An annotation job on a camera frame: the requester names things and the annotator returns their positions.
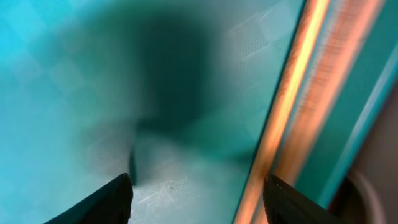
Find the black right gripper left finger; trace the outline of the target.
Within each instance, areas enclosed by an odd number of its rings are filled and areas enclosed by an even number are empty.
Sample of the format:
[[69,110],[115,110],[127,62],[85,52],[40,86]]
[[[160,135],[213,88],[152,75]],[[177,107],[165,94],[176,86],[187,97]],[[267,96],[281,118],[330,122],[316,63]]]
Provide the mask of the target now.
[[128,224],[133,189],[123,173],[46,224]]

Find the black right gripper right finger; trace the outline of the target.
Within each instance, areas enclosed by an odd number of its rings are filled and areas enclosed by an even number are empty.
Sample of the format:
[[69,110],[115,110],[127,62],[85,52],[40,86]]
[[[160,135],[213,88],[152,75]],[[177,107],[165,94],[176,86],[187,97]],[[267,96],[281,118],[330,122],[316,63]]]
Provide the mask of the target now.
[[275,175],[265,178],[263,201],[269,224],[344,224]]

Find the wooden chopstick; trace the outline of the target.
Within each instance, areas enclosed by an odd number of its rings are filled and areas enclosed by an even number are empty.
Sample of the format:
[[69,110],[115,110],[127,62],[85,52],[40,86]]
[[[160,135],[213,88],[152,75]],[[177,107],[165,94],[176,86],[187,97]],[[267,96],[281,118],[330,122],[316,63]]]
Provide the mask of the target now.
[[257,147],[234,224],[250,224],[311,59],[329,0],[306,1]]
[[[330,1],[273,173],[329,207],[394,84],[396,1]],[[251,223],[265,223],[262,194]]]

